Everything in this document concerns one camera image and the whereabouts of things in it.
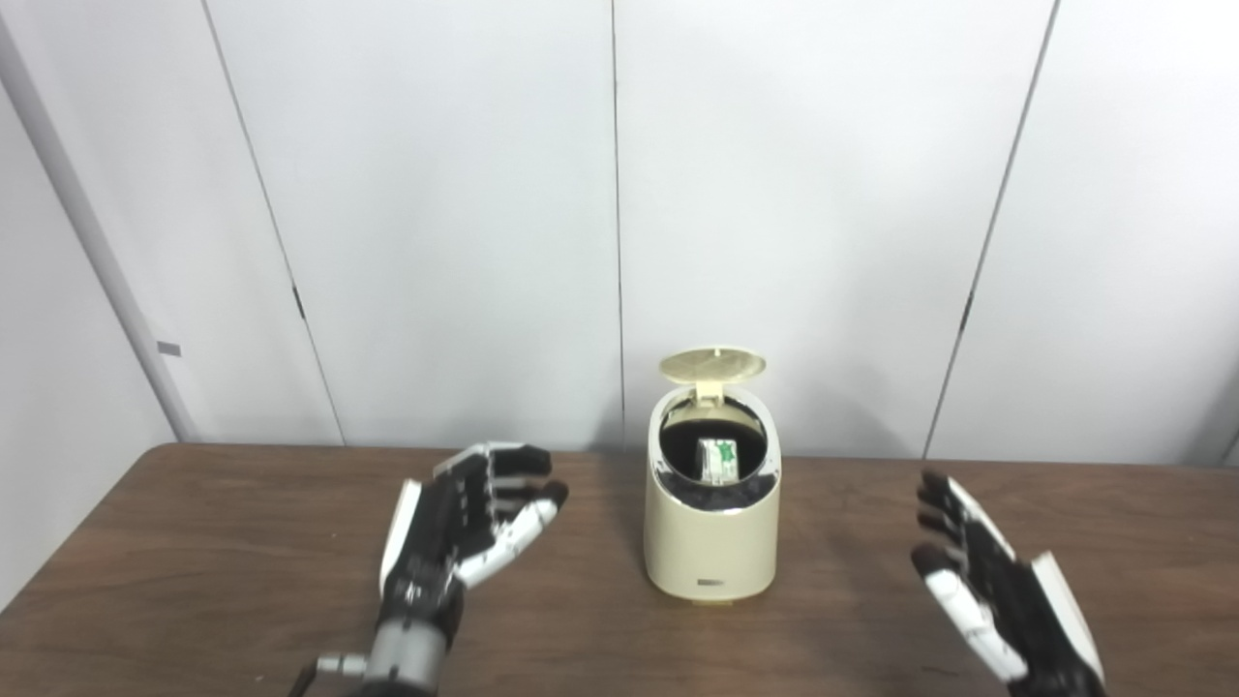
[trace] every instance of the white finger segment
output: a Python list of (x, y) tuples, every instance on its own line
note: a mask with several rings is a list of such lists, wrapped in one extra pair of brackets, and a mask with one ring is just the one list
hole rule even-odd
[(530, 501), (512, 522), (498, 526), (494, 532), (494, 546), (462, 560), (456, 566), (456, 578), (466, 588), (473, 588), (491, 578), (519, 557), (558, 514), (559, 508), (554, 501), (546, 499)]
[(958, 573), (938, 571), (924, 577), (924, 582), (955, 629), (999, 680), (1014, 682), (1028, 675), (1028, 664), (994, 626), (994, 613), (976, 600)]

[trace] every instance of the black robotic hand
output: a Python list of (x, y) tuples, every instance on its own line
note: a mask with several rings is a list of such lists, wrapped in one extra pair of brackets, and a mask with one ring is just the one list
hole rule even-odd
[(1101, 661), (1051, 553), (1018, 560), (954, 480), (926, 472), (917, 520), (950, 545), (912, 551), (934, 599), (1012, 697), (1105, 697)]
[(368, 656), (328, 655), (302, 671), (290, 697), (317, 672), (361, 676), (356, 697), (431, 697), (460, 628), (465, 591), (512, 563), (567, 500), (550, 454), (519, 443), (473, 446), (405, 480), (379, 576), (382, 605)]

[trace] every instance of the panel seam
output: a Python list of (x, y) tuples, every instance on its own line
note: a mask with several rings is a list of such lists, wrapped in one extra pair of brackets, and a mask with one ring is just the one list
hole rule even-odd
[(266, 189), (266, 180), (263, 177), (263, 168), (258, 165), (258, 152), (254, 150), (254, 141), (249, 135), (249, 125), (245, 123), (245, 114), (242, 111), (240, 100), (237, 98), (237, 88), (233, 85), (232, 72), (228, 69), (228, 61), (224, 58), (224, 50), (219, 43), (219, 33), (216, 31), (216, 20), (211, 15), (211, 6), (207, 4), (207, 0), (199, 0), (199, 4), (202, 5), (202, 14), (207, 19), (207, 28), (211, 31), (211, 42), (216, 47), (216, 57), (219, 59), (219, 68), (224, 73), (224, 83), (228, 85), (228, 95), (232, 98), (233, 109), (237, 111), (237, 121), (240, 124), (242, 136), (245, 139), (245, 149), (249, 151), (249, 161), (254, 166), (254, 175), (258, 177), (258, 187), (263, 192), (263, 204), (266, 206), (266, 214), (271, 220), (271, 230), (275, 233), (275, 243), (280, 248), (280, 258), (284, 260), (284, 271), (289, 276), (292, 295), (296, 298), (297, 308), (301, 313), (302, 324), (305, 324), (306, 338), (310, 340), (310, 352), (313, 354), (315, 365), (318, 368), (318, 380), (322, 381), (322, 391), (327, 396), (327, 407), (331, 410), (331, 417), (336, 422), (336, 432), (339, 435), (339, 442), (343, 446), (348, 446), (348, 439), (344, 438), (344, 427), (339, 422), (339, 411), (336, 410), (336, 400), (332, 397), (331, 385), (327, 383), (327, 373), (322, 368), (322, 357), (318, 355), (318, 344), (313, 339), (313, 331), (310, 328), (310, 319), (306, 318), (301, 297), (297, 292), (297, 280), (292, 274), (292, 264), (289, 262), (289, 251), (284, 245), (284, 235), (280, 234), (280, 223), (275, 218), (275, 208), (271, 206), (271, 196)]
[[(990, 241), (994, 238), (994, 227), (997, 223), (999, 213), (1002, 209), (1002, 201), (1006, 197), (1007, 183), (1011, 181), (1011, 170), (1015, 165), (1016, 155), (1020, 150), (1020, 140), (1023, 137), (1023, 129), (1028, 121), (1028, 111), (1032, 106), (1033, 94), (1037, 92), (1037, 82), (1041, 79), (1041, 68), (1046, 62), (1046, 53), (1049, 50), (1049, 40), (1054, 32), (1054, 21), (1058, 19), (1058, 5), (1062, 0), (1054, 0), (1049, 9), (1049, 19), (1046, 21), (1046, 32), (1041, 38), (1041, 48), (1037, 51), (1037, 63), (1032, 68), (1032, 79), (1028, 82), (1028, 92), (1023, 98), (1023, 108), (1020, 110), (1020, 120), (1015, 128), (1015, 137), (1011, 140), (1011, 151), (1007, 154), (1006, 167), (1002, 170), (1002, 181), (999, 183), (999, 192), (994, 199), (994, 209), (990, 210), (990, 222), (985, 228), (985, 239), (981, 241), (981, 251), (976, 258), (976, 267), (973, 270), (973, 282), (968, 288), (966, 302), (971, 305), (976, 296), (976, 286), (980, 282), (981, 272), (985, 269), (985, 259), (990, 251)], [(938, 420), (942, 417), (942, 407), (947, 401), (947, 389), (950, 386), (952, 375), (955, 371), (955, 360), (959, 358), (959, 345), (964, 339), (966, 323), (961, 322), (955, 332), (955, 343), (950, 348), (950, 359), (947, 361), (947, 374), (942, 380), (942, 390), (938, 392), (938, 404), (934, 406), (933, 418), (929, 421), (929, 433), (926, 435), (926, 447), (921, 452), (921, 459), (929, 458), (929, 448), (933, 446), (933, 437), (938, 431)]]

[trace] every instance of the wooden table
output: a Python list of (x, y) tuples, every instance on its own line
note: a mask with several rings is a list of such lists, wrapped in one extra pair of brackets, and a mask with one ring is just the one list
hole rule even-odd
[[(0, 614), (0, 695), (282, 697), (318, 652), (368, 649), (399, 483), (445, 456), (152, 451)], [(468, 597), (441, 695), (1005, 695), (908, 563), (921, 465), (788, 461), (774, 586), (705, 608), (644, 577), (641, 459), (560, 456), (572, 496)], [(1113, 696), (1237, 693), (1239, 473), (937, 467), (1026, 556), (1054, 550)]]

